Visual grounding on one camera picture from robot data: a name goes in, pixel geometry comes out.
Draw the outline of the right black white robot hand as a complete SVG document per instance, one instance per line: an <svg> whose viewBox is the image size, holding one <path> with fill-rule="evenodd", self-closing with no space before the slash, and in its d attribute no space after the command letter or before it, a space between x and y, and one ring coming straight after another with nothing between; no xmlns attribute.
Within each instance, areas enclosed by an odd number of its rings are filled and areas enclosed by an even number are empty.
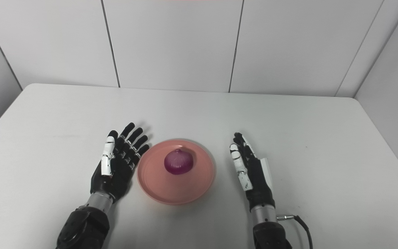
<svg viewBox="0 0 398 249"><path fill-rule="evenodd" d="M233 143L229 150L237 177L248 200L249 209L258 205L271 205L275 208L275 200L267 184L261 160L255 155L243 134L234 133Z"/></svg>

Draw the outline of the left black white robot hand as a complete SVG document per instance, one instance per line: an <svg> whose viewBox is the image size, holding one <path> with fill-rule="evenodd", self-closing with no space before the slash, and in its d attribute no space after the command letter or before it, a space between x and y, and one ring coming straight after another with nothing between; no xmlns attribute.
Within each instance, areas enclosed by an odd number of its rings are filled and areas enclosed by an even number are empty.
<svg viewBox="0 0 398 249"><path fill-rule="evenodd" d="M127 193L135 169L150 146L147 144L148 137L143 134L143 129L136 127L133 122L129 123L120 134L112 130L109 136L115 140L111 159L112 175L102 176L99 163L91 178L90 194L97 192L107 194L115 203Z"/></svg>

